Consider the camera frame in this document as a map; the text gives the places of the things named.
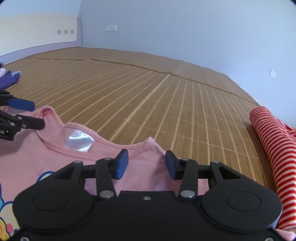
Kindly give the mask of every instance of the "pink shirt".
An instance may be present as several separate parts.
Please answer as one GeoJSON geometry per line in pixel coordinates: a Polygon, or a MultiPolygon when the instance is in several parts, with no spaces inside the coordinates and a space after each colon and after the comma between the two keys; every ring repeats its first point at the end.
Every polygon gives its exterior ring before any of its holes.
{"type": "MultiPolygon", "coordinates": [[[[11,114],[19,110],[7,108],[11,114]]],[[[76,124],[64,124],[49,106],[22,115],[43,118],[43,130],[22,130],[14,141],[0,139],[0,239],[6,240],[19,229],[12,212],[14,198],[24,189],[42,180],[69,163],[81,160],[84,165],[96,160],[114,158],[127,149],[129,164],[121,180],[114,180],[116,193],[129,191],[174,191],[178,192],[181,181],[171,180],[166,169],[165,151],[151,138],[134,145],[111,143],[93,130],[76,124]],[[75,130],[81,130],[93,138],[87,152],[65,146],[75,130]]],[[[199,195],[208,190],[206,179],[199,180],[199,195]]],[[[96,194],[95,180],[86,180],[85,189],[96,194]]]]}

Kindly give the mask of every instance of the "red and white striped cloth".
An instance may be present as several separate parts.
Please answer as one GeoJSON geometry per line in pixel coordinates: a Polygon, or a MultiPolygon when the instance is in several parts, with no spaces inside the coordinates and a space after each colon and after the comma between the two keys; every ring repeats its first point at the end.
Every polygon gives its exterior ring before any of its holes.
{"type": "Polygon", "coordinates": [[[279,229],[296,227],[296,130],[282,123],[265,107],[251,111],[250,120],[266,151],[276,193],[283,204],[279,229]]]}

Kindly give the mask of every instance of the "white shiny tag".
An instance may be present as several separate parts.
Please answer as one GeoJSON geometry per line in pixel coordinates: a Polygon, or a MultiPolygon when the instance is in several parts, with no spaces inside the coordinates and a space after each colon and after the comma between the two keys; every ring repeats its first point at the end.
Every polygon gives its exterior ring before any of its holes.
{"type": "Polygon", "coordinates": [[[90,135],[82,130],[75,130],[69,136],[65,146],[77,151],[88,152],[93,142],[94,139],[90,135]]]}

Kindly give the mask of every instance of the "bamboo mat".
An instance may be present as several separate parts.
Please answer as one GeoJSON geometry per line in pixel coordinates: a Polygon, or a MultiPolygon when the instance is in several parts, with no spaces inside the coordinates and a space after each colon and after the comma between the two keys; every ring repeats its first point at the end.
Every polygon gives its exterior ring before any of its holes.
{"type": "Polygon", "coordinates": [[[164,150],[199,164],[219,160],[275,189],[249,121],[258,104],[226,75],[145,53],[68,48],[5,66],[22,71],[8,90],[37,107],[51,105],[118,144],[153,137],[164,150]]]}

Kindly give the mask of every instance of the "purple cloth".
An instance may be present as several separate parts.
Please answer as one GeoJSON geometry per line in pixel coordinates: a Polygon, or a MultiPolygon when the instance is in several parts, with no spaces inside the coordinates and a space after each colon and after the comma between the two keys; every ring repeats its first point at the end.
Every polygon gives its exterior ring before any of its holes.
{"type": "Polygon", "coordinates": [[[7,73],[0,78],[0,89],[7,89],[8,87],[16,84],[20,79],[20,71],[11,72],[7,71],[7,73]]]}

